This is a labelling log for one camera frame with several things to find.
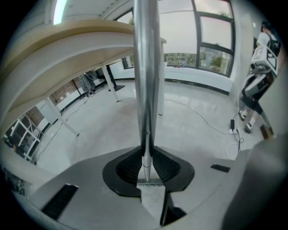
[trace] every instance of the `black cable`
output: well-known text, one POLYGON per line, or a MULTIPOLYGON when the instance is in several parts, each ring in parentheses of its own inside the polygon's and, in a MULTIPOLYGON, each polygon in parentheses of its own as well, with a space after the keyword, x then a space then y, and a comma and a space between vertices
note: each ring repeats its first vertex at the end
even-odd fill
POLYGON ((238 143, 238 152, 240 152, 240 151, 241 151, 241 149, 240 149, 240 144, 242 144, 242 143, 244 142, 244 138, 243 138, 243 137, 240 138, 240 134, 239 134, 238 129, 236 129, 236 132, 238 133, 239 140, 237 140, 237 138, 235 137, 234 132, 233 132, 233 136, 234 136, 236 142, 238 143))
POLYGON ((241 107, 241 109, 236 113, 236 115, 234 116, 233 120, 235 119, 235 117, 237 116, 237 114, 243 109, 244 106, 245 106, 245 105, 243 105, 243 106, 241 107))
MULTIPOLYGON (((87 99, 83 104, 79 105, 79 106, 78 106, 78 109, 77 109, 76 111, 72 112, 67 118, 65 118, 65 120, 67 121, 68 118, 69 118, 73 113, 76 113, 76 112, 79 110, 79 108, 80 108, 82 105, 84 105, 87 101, 88 101, 88 99, 87 99)), ((50 141, 49 141, 48 144, 46 145, 45 149, 38 155, 37 161, 39 160, 40 155, 46 150, 46 148, 48 147, 48 145, 50 144, 50 142, 53 140, 53 138, 54 138, 54 137, 56 136, 56 134, 59 132, 62 124, 63 124, 63 123, 60 124, 60 127, 58 128, 57 132, 52 136, 52 138, 50 139, 50 141)))
POLYGON ((48 144, 46 145, 45 149, 38 155, 37 161, 39 160, 40 155, 46 150, 46 148, 48 147, 48 145, 50 144, 50 142, 53 140, 53 138, 54 138, 54 137, 56 136, 56 134, 59 132, 61 126, 62 126, 62 123, 60 124, 60 127, 58 128, 57 132, 52 136, 52 138, 50 139, 50 141, 49 141, 48 144))

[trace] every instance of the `brick wall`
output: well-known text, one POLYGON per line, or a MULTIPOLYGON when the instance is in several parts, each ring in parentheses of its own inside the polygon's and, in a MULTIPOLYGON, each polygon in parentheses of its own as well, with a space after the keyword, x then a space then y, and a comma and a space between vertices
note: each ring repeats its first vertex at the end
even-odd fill
POLYGON ((26 114, 36 126, 38 126, 44 119, 44 116, 40 113, 37 107, 33 107, 26 114))
MULTIPOLYGON (((81 86, 80 86, 80 82, 78 78, 75 78, 74 81, 75 81, 76 86, 80 88, 81 86)), ((51 99, 54 105, 57 105, 67 97, 67 93, 71 94, 75 92, 76 90, 77 89, 75 88, 75 85, 73 84, 73 82, 69 81, 68 83, 66 83, 59 89, 57 89, 54 93, 52 93, 49 96, 49 98, 51 99)))

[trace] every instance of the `black slot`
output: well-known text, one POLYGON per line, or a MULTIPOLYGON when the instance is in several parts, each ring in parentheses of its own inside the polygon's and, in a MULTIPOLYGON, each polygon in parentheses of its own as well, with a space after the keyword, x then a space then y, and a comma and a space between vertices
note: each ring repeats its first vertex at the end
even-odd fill
POLYGON ((219 171, 222 171, 222 172, 229 172, 230 168, 229 167, 226 167, 226 166, 223 166, 223 165, 219 165, 219 164, 214 164, 211 166, 211 168, 213 169, 216 169, 216 170, 219 170, 219 171))
POLYGON ((63 210, 76 193, 78 187, 65 184, 61 190, 45 205, 42 212, 50 218, 57 220, 63 210))

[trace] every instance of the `glass window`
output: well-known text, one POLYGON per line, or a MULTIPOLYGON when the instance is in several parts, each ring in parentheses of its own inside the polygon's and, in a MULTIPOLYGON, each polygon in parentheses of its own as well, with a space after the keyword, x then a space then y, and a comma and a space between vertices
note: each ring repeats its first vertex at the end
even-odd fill
POLYGON ((194 12, 160 14, 160 36, 167 40, 167 43, 163 45, 164 53, 181 53, 184 56, 196 54, 197 34, 194 12))
POLYGON ((117 20, 117 22, 123 22, 123 23, 127 23, 127 24, 133 25, 133 14, 132 14, 132 12, 129 12, 129 13, 125 14, 124 16, 119 18, 117 20))
POLYGON ((230 4, 221 0, 194 0, 197 11, 214 13, 232 18, 230 4))
POLYGON ((195 67, 196 54, 195 53, 166 53, 164 54, 164 62, 168 66, 179 67, 195 67))
POLYGON ((191 0, 161 0, 159 1, 159 13, 193 10, 191 0))
POLYGON ((199 68, 228 75, 231 55, 220 50, 200 47, 199 68))
POLYGON ((217 44, 231 49, 232 31, 230 22, 223 20, 201 17, 202 42, 217 44))
POLYGON ((125 59, 126 64, 127 64, 127 68, 132 68, 132 67, 134 67, 134 57, 133 57, 133 55, 130 55, 130 56, 128 56, 128 57, 125 57, 124 59, 125 59))

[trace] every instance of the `light fixture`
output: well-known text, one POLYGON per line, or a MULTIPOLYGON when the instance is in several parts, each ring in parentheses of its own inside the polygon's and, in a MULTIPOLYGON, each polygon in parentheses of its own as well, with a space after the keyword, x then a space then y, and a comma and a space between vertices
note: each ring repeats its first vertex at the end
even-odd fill
POLYGON ((53 25, 61 23, 66 2, 67 0, 57 0, 54 11, 53 25))

